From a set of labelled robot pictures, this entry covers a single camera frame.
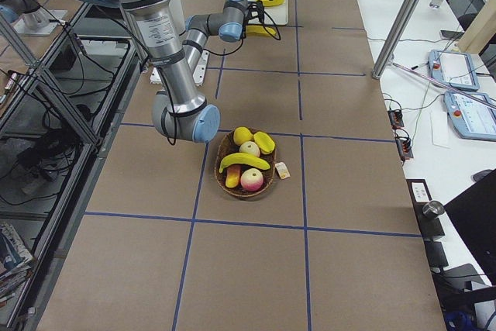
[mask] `white table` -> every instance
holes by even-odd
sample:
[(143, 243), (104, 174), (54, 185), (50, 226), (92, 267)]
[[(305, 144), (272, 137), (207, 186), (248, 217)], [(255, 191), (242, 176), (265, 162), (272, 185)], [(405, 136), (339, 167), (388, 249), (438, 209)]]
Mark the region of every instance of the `white table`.
[[(369, 38), (386, 39), (403, 0), (358, 0), (358, 2)], [(431, 9), (429, 2), (430, 0), (420, 0), (401, 36), (402, 40), (436, 41), (441, 39), (439, 35), (441, 29), (461, 30), (446, 2), (439, 9)], [(369, 40), (369, 44), (376, 60), (384, 42)], [(394, 52), (394, 60), (406, 67), (413, 67), (426, 62), (430, 50), (443, 50), (446, 44), (446, 41), (437, 43), (402, 41)], [(473, 55), (473, 60), (475, 67), (483, 65), (479, 56)], [(420, 67), (418, 72), (429, 75), (427, 66)], [(487, 70), (482, 67), (477, 69), (477, 72), (487, 73)], [(479, 82), (480, 91), (496, 98), (496, 84), (492, 78), (479, 77)], [(381, 77), (382, 91), (399, 101), (403, 108), (421, 107), (427, 85), (427, 81), (396, 67), (387, 67)], [(429, 104), (439, 93), (443, 93), (443, 90), (431, 85), (424, 105)], [(473, 184), (470, 178), (472, 174), (483, 169), (496, 168), (496, 143), (461, 139), (448, 120), (446, 125), (449, 126), (449, 148), (433, 145), (431, 112), (446, 112), (442, 97), (422, 110), (413, 143), (414, 159), (407, 160), (403, 170), (406, 178), (426, 179), (432, 198), (446, 204)], [(405, 129), (410, 136), (415, 132), (418, 114), (419, 111), (404, 112)], [(446, 233), (440, 241), (449, 261), (448, 268), (470, 263), (480, 271), (479, 265), (463, 244), (447, 215), (442, 215), (440, 220)]]

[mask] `apple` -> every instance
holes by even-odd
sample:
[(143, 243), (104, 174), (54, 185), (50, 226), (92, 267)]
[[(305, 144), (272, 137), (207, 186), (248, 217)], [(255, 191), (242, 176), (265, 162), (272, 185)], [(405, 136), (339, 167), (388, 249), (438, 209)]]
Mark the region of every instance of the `apple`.
[(246, 191), (257, 191), (264, 184), (264, 176), (260, 170), (250, 168), (241, 175), (241, 186)]
[(239, 147), (239, 152), (260, 157), (260, 148), (253, 141), (246, 141), (245, 143), (242, 143)]

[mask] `wicker basket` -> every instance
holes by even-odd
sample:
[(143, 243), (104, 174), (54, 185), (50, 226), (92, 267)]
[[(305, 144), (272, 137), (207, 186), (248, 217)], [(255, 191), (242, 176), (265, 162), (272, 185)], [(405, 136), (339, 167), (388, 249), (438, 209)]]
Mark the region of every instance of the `wicker basket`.
[[(251, 133), (256, 133), (258, 132), (258, 129), (253, 129), (249, 128)], [(215, 179), (217, 180), (217, 183), (219, 186), (227, 193), (232, 195), (233, 197), (237, 198), (250, 198), (254, 197), (255, 195), (259, 195), (260, 193), (263, 193), (266, 191), (269, 186), (272, 184), (272, 181), (274, 180), (274, 171), (275, 171), (275, 160), (276, 160), (276, 149), (270, 154), (264, 155), (261, 154), (260, 158), (266, 160), (268, 164), (270, 164), (270, 169), (266, 171), (261, 171), (263, 175), (263, 185), (262, 188), (260, 188), (257, 191), (246, 191), (241, 187), (241, 184), (236, 186), (235, 188), (227, 188), (226, 187), (226, 171), (222, 172), (221, 174), (219, 173), (219, 166), (220, 166), (220, 161), (225, 157), (226, 155), (232, 154), (232, 153), (237, 153), (239, 151), (239, 146), (237, 146), (234, 143), (234, 131), (228, 133), (221, 141), (219, 145), (219, 151), (217, 152), (217, 159), (215, 159), (215, 168), (214, 168), (214, 174), (215, 174)], [(241, 172), (243, 173), (245, 170), (251, 168), (250, 166), (247, 166), (243, 164), (241, 166)]]

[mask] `computer screen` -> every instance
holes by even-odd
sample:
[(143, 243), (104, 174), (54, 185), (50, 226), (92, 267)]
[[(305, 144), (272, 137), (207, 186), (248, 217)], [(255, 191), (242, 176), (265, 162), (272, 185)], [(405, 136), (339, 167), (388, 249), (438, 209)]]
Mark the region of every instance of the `computer screen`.
[(496, 170), (446, 204), (461, 239), (496, 284)]

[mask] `sticker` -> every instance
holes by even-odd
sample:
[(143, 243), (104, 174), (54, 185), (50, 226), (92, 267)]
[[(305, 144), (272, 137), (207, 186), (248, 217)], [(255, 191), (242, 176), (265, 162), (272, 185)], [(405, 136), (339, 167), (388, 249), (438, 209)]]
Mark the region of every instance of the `sticker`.
[(423, 203), (430, 201), (425, 189), (425, 185), (422, 182), (412, 182), (412, 190), (417, 202)]
[(174, 41), (174, 27), (168, 15), (136, 23), (148, 47), (161, 47)]
[(291, 176), (284, 162), (276, 163), (275, 166), (276, 166), (277, 174), (279, 175), (281, 180), (284, 180), (285, 178), (289, 178)]

